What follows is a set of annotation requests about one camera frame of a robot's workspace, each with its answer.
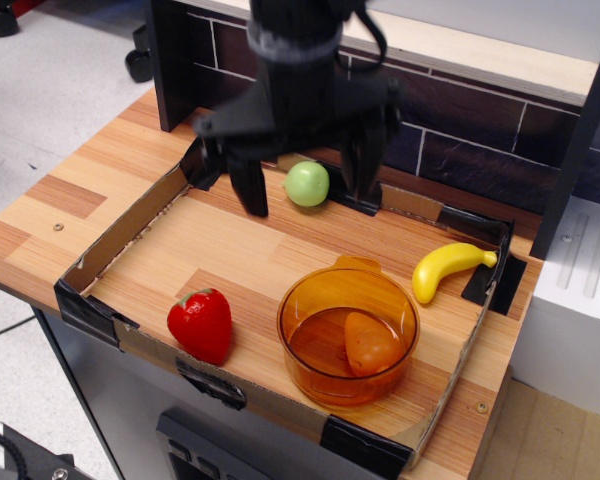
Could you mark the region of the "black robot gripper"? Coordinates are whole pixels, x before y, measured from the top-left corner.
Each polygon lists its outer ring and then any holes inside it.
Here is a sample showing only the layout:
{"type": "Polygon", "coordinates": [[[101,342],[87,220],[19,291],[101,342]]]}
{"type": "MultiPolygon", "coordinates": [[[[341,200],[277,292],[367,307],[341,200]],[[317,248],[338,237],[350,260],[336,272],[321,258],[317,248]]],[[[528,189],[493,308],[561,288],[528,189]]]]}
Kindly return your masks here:
{"type": "Polygon", "coordinates": [[[262,161],[322,147],[340,150],[349,195],[375,185],[386,145],[400,122],[403,85],[395,77],[347,77],[329,62],[268,65],[245,92],[194,122],[207,161],[226,161],[231,185],[250,215],[268,216],[262,161]]]}

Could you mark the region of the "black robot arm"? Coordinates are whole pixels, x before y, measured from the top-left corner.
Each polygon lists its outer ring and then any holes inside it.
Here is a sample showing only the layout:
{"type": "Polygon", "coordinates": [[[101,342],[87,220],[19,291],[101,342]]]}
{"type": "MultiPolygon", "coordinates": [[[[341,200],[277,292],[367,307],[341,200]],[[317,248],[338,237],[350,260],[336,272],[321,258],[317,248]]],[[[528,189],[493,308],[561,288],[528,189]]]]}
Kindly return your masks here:
{"type": "Polygon", "coordinates": [[[258,59],[256,81],[240,96],[197,120],[205,167],[228,173],[245,210],[268,214],[261,163],[335,146],[353,201],[368,197],[399,131],[403,89],[375,75],[387,41],[363,1],[253,1],[247,24],[258,59]],[[351,67],[338,53],[343,26],[358,17],[378,46],[375,63],[351,67]]]}

